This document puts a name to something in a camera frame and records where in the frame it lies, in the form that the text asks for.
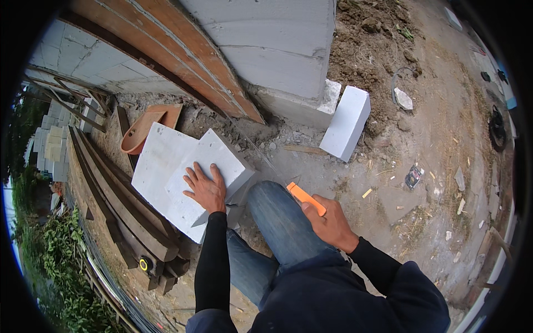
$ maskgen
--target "dirt ground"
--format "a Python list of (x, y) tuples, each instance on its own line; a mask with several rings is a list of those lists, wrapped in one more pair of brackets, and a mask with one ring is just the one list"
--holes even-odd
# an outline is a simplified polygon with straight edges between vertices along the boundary
[[(199, 139), (213, 128), (238, 145), (242, 156), (261, 171), (262, 179), (294, 181), (307, 192), (339, 200), (354, 232), (402, 263), (416, 261), (441, 290), (449, 305), (451, 332), (475, 301), (472, 290), (483, 264), (478, 251), (487, 229), (495, 223), (489, 217), (491, 177), (494, 165), (494, 178), (499, 179), (502, 161), (491, 148), (487, 120), (493, 103), (503, 110), (504, 98), (501, 87), (481, 79), (479, 73), (486, 70), (487, 61), (469, 50), (475, 42), (467, 29), (459, 32), (449, 25), (445, 5), (444, 1), (338, 1), (328, 78), (342, 83), (343, 90), (346, 85), (367, 90), (372, 109), (348, 163), (333, 156), (283, 149), (289, 143), (318, 147), (324, 135), (287, 119), (273, 117), (268, 126), (239, 119), (238, 126), (245, 131), (241, 133), (229, 120), (182, 97), (118, 95), (117, 100), (130, 123), (149, 104), (183, 102), (177, 130)], [(401, 34), (403, 28), (413, 40)], [(413, 112), (403, 111), (391, 100), (392, 74), (401, 67), (413, 70), (400, 71), (395, 81), (413, 99)], [(105, 134), (93, 131), (93, 138), (120, 168), (132, 174), (119, 149), (122, 136), (116, 114), (108, 120), (107, 129)], [(382, 140), (391, 144), (374, 148)], [(252, 143), (282, 171), (279, 175)], [(404, 178), (412, 165), (425, 173), (410, 191)], [(465, 176), (462, 192), (454, 179), (459, 166)], [(372, 192), (362, 198), (369, 189)], [(458, 215), (461, 199), (466, 205)], [(272, 254), (248, 208), (239, 224), (240, 234), (252, 248)], [(161, 296), (143, 289), (118, 260), (116, 248), (102, 238), (102, 231), (97, 227), (93, 231), (99, 245), (112, 249), (103, 251), (106, 261), (147, 316), (166, 331), (183, 331), (181, 325), (193, 315), (195, 306), (193, 283), (201, 247), (183, 240), (180, 255), (190, 257), (191, 268)], [(353, 270), (364, 277), (356, 265)], [(378, 295), (364, 278), (369, 291)], [(231, 304), (238, 331), (247, 331), (257, 308), (235, 287), (231, 288)]]

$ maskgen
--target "tape measure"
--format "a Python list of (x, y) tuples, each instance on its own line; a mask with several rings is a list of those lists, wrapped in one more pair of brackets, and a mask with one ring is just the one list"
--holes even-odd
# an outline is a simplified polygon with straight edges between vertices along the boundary
[(152, 260), (150, 260), (150, 258), (148, 258), (147, 256), (141, 256), (141, 259), (139, 260), (139, 266), (145, 272), (151, 271), (152, 268), (154, 268)]

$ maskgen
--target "jeans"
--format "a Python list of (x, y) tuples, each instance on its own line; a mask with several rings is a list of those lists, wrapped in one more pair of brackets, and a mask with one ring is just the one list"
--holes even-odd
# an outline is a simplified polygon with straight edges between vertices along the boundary
[(263, 181), (248, 194), (252, 216), (275, 258), (250, 248), (237, 233), (228, 229), (231, 284), (259, 306), (272, 279), (288, 268), (327, 253), (341, 254), (314, 233), (311, 222), (287, 190), (278, 183)]

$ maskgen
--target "small black object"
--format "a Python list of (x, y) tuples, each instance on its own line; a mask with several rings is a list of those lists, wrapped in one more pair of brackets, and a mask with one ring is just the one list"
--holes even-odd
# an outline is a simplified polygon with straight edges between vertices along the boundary
[(509, 85), (509, 82), (507, 81), (507, 77), (505, 76), (505, 73), (499, 69), (498, 69), (498, 77), (500, 78), (500, 80), (502, 80), (507, 85)]
[(418, 184), (418, 181), (424, 174), (424, 169), (418, 170), (416, 165), (413, 165), (411, 169), (409, 170), (409, 173), (405, 176), (405, 183), (409, 188), (412, 190), (416, 184)]
[(492, 106), (492, 118), (489, 121), (489, 137), (494, 150), (502, 152), (505, 149), (507, 134), (505, 133), (502, 114), (495, 105)]
[(481, 72), (481, 77), (483, 78), (483, 80), (490, 82), (490, 76), (487, 72)]

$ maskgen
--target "right hand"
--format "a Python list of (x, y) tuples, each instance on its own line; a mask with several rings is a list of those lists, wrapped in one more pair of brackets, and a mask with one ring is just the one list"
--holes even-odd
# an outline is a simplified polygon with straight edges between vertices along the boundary
[(347, 254), (352, 253), (359, 244), (359, 236), (350, 229), (341, 204), (318, 194), (313, 194), (312, 197), (326, 208), (324, 216), (319, 216), (315, 206), (309, 202), (302, 203), (302, 211), (311, 222), (313, 231), (324, 242)]

